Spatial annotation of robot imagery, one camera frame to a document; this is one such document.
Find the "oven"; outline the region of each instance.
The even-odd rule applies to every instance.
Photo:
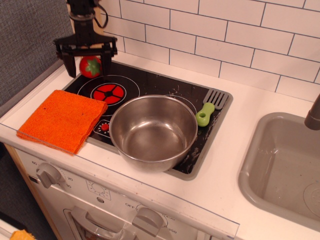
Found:
[[[17,154],[63,240],[211,239],[105,186],[23,151]],[[39,177],[44,169],[47,176],[60,175],[57,184],[44,187],[46,180]]]

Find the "sink basin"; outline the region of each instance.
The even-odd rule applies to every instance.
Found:
[[[320,131],[284,112],[257,124],[239,174],[256,207],[320,232]]]

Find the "control panel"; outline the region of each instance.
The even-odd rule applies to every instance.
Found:
[[[86,201],[152,237],[164,240],[197,240],[199,231],[167,214],[156,212],[107,187],[59,166],[17,150],[37,188],[54,188]]]

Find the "green handle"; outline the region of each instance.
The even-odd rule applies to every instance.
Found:
[[[203,104],[203,107],[195,115],[196,121],[198,122],[199,127],[205,127],[209,124],[210,115],[215,111],[215,105],[211,102],[206,102]]]

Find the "toy tomato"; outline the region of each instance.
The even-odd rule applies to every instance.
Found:
[[[98,77],[102,71],[101,61],[96,56],[84,56],[79,68],[80,73],[90,79]]]

